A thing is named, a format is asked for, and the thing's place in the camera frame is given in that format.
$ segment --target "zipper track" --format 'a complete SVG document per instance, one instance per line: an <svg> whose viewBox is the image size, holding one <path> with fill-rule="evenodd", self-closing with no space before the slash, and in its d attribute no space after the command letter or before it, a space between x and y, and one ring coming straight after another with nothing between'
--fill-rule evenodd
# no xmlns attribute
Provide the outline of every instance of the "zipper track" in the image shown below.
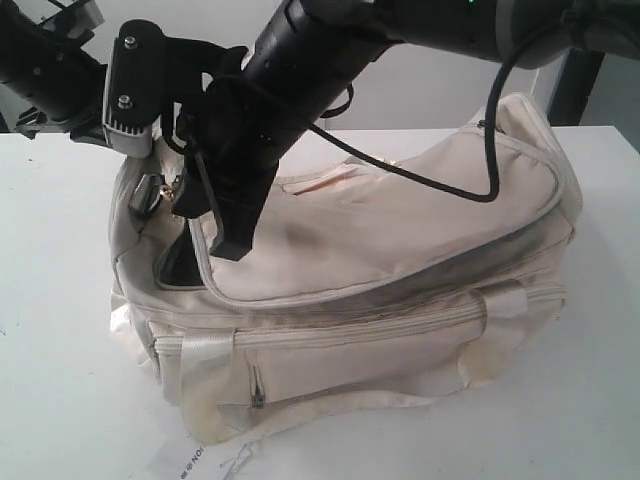
<svg viewBox="0 0 640 480"><path fill-rule="evenodd" d="M528 111L530 111L530 109L527 108L527 103L528 102L524 102L523 104L525 106L525 109L527 109ZM534 121L533 122L535 124L535 126L537 127L539 133L541 134L545 145L547 146L547 148L549 148L550 150L556 152L557 147L555 145L555 142L551 141L551 137L548 134L548 132L544 131L543 129L540 128L540 122ZM466 126L460 128L458 130L458 132L461 133L469 133L469 134L476 134L476 135L480 135L482 136L482 130L478 127L477 122L475 123L470 123L467 124ZM537 212L537 215L535 217L532 217L526 224L524 225L518 225L512 229L509 229L509 231L504 232L503 234L501 234L500 238L502 238L503 236L512 234L514 232L517 232L518 230L521 230L522 228L526 227L527 225L530 225L531 223L539 220L540 218L542 218L544 215L546 215L549 211L551 211L551 209L553 209L561 200L562 195L564 194L564 183L566 181L566 168L564 168L564 165L559 165L558 162L553 161L553 158L546 154L545 152L543 152L542 150L526 143L523 142L521 140L518 140L516 138L510 137L508 135L502 134L500 132L496 132L496 145L501 145L501 146L505 146L508 148L513 148L513 149L518 149L520 151L522 151L523 153L525 153L527 156L529 156L530 158L533 158L534 160L540 162L541 164L545 165L547 168L549 168L549 170L553 173L553 175L556 178L556 189L554 194L549 198L547 204L545 205L544 208L542 208L539 212ZM301 307L301 306L305 306L305 305L310 305L313 303L319 303L319 302L329 302L329 301L335 301L335 300L340 300L342 298L346 298L352 295L357 295L366 291L369 291L371 289L374 288L379 288L379 287L383 287L385 285L388 285L390 283L396 282L398 280L401 280L403 278L406 278L408 276L411 276L415 273L417 273L417 271L422 271L428 268L433 267L434 265L438 265L442 262L446 262L447 260L450 260L453 257L459 256L461 254L467 253L479 246L482 245L486 245L489 243L492 243L492 241L490 242L486 242L485 244L482 245L474 245L473 247L466 249L464 251L461 252L456 252L455 254L446 256L446 257L442 257L442 258L438 258L436 261L429 263L427 265L424 265L420 268L420 270L417 271L410 271L408 273L404 273L400 276L397 277L389 277L386 278L382 281L378 281L378 282L372 282L372 283L367 283L367 284L363 284L363 285L353 285L350 287L346 287L346 288L342 288L339 291L334 291L334 292L314 292L314 293L309 293L309 294L305 294L305 295L299 295L298 298L296 299L291 299L291 298L277 298L277 299L268 299L268 300L255 300L255 301L244 301L244 300L234 300L232 298L227 297L226 295L224 295L217 287L217 285L215 284L214 280L213 280L213 272L211 271L211 266L209 263L209 257L208 257L208 248L206 246L206 240L204 238L204 232L202 230L202 224L200 223L199 219L195 219L195 220L189 220L189 225L191 228L191 232L192 232L192 236L193 236L193 240L194 240L194 246L195 246L195 251L196 251L196 257L198 259L198 266L200 269L200 276L203 280L203 283L205 284L206 288L209 290L209 292L211 293L211 295L218 301L220 302L222 305L224 306L228 306L228 307L235 307L235 308L243 308L243 309L248 309L248 310L264 310L264 309L269 309L269 308L295 308L295 307Z"/></svg>
<svg viewBox="0 0 640 480"><path fill-rule="evenodd" d="M527 289L530 302L564 300L565 290L560 285L540 285ZM479 321L484 316L484 305L478 299L456 308L432 314L414 314L401 319L378 320L361 325L305 328L293 331L243 331L234 337L234 347L248 348L324 348L350 343L375 342L393 337L420 335L442 328ZM182 337L159 337L155 342L159 355L179 355Z"/></svg>

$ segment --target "black mechanical arm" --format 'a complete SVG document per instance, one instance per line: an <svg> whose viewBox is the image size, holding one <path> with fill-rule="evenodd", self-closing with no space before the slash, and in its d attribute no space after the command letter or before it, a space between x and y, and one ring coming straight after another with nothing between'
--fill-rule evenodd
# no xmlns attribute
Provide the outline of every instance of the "black mechanical arm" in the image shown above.
<svg viewBox="0 0 640 480"><path fill-rule="evenodd" d="M0 8L7 5L0 0ZM7 58L15 55L2 50L3 15L0 81L6 83ZM103 87L105 140L123 153L145 156L152 148L151 125L161 118L168 144L185 156L174 213L196 218L213 211L218 236L211 254L239 260L251 250L280 158L307 129L410 180L490 202L499 192L495 105L511 68L538 68L572 46L640 58L639 31L640 0L284 0L250 50L166 37L156 25L133 20L115 41ZM488 194L381 165L313 125L336 113L327 109L345 90L352 98L350 85L367 65L403 43L504 64L490 97L493 112L487 109ZM73 58L83 74L98 71L81 54ZM206 88L203 73L213 77ZM77 72L73 78L80 92L96 84ZM20 82L14 85L24 92ZM73 104L68 91L49 93L48 101ZM174 124L176 103L181 110Z"/></svg>

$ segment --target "bag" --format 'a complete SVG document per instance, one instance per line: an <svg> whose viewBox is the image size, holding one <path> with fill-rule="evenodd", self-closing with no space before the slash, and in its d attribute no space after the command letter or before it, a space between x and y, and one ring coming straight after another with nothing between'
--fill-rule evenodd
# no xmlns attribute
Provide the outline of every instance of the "bag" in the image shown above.
<svg viewBox="0 0 640 480"><path fill-rule="evenodd" d="M482 124L401 162L488 190ZM182 159L158 141L116 181L113 330L152 367L192 437L257 439L324 415L426 405L493 380L565 301L558 265L582 209L575 174L524 95L498 113L502 190L477 204L354 159L280 178L242 261L210 257L212 214L188 221L203 286L160 281L184 220L132 214L144 174Z"/></svg>

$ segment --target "table surface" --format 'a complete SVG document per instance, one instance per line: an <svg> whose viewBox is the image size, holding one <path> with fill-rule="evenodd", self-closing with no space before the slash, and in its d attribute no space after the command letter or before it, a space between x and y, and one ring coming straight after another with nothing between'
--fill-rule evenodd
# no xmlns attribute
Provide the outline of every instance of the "table surface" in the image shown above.
<svg viewBox="0 0 640 480"><path fill-rule="evenodd" d="M404 158L450 132L339 136ZM585 196L561 321L486 388L279 434L241 478L640 478L640 156L611 127L557 135ZM178 414L108 336L107 216L122 156L4 135L0 158L0 477L179 478L193 445ZM295 173L343 158L306 136L286 162ZM189 478L222 478L230 448L207 449Z"/></svg>

